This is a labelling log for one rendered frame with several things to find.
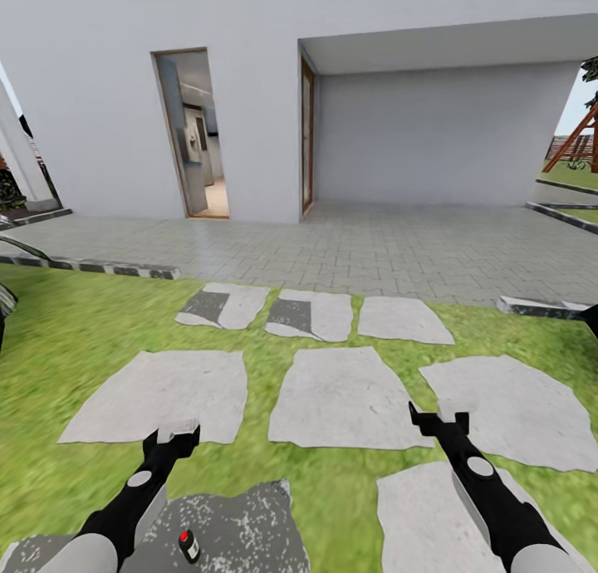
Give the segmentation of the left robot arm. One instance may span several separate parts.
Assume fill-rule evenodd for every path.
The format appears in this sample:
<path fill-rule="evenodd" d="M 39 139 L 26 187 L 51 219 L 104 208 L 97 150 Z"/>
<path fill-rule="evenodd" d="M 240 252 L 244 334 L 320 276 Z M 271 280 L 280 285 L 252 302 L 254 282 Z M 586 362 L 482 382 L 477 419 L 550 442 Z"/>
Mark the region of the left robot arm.
<path fill-rule="evenodd" d="M 162 421 L 143 441 L 144 462 L 104 509 L 91 512 L 81 532 L 38 573 L 120 573 L 167 500 L 167 477 L 178 458 L 199 445 L 196 418 Z"/>

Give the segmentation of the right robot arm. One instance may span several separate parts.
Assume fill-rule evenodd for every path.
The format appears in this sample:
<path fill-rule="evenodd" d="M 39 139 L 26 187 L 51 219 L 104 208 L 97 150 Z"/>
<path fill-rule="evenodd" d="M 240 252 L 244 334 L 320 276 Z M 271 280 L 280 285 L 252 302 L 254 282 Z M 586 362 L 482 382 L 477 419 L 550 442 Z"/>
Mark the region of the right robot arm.
<path fill-rule="evenodd" d="M 519 502 L 471 444 L 468 415 L 478 410 L 478 401 L 438 400 L 436 406 L 437 413 L 424 413 L 410 402 L 412 424 L 422 436 L 438 439 L 453 466 L 454 490 L 506 572 L 583 573 L 551 536 L 537 509 Z"/>

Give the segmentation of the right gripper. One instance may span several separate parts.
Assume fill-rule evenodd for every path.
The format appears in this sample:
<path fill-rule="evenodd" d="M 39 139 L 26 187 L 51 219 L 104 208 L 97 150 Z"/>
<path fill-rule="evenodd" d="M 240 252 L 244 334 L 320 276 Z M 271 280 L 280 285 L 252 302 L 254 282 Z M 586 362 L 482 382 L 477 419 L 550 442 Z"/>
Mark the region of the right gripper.
<path fill-rule="evenodd" d="M 469 434 L 469 416 L 466 413 L 454 413 L 454 423 L 443 423 L 437 413 L 424 413 L 419 411 L 413 402 L 409 403 L 411 410 L 412 424 L 419 426 L 422 436 L 436 437 L 441 447 L 445 445 L 445 440 L 452 437 L 465 437 L 470 443 Z"/>

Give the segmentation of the pesticide atomizer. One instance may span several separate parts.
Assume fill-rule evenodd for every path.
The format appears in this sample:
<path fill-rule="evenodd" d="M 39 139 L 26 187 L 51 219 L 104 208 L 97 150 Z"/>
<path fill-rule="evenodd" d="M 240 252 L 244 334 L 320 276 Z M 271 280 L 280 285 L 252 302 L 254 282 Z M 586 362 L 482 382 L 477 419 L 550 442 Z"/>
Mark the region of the pesticide atomizer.
<path fill-rule="evenodd" d="M 179 538 L 179 547 L 189 564 L 194 564 L 201 556 L 199 544 L 197 543 L 194 534 L 189 529 L 184 530 L 184 533 L 181 534 Z"/>

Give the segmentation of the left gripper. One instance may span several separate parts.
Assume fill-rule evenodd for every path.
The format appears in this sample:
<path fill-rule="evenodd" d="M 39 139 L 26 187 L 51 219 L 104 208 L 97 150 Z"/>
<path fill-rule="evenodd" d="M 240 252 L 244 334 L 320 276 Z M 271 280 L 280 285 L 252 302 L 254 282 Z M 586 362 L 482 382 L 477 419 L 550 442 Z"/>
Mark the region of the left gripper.
<path fill-rule="evenodd" d="M 173 469 L 178 458 L 186 458 L 199 445 L 199 431 L 200 426 L 197 426 L 193 431 L 177 433 L 170 442 L 164 444 L 157 443 L 156 434 L 146 437 L 142 447 L 145 463 L 153 456 L 165 454 L 170 458 Z"/>

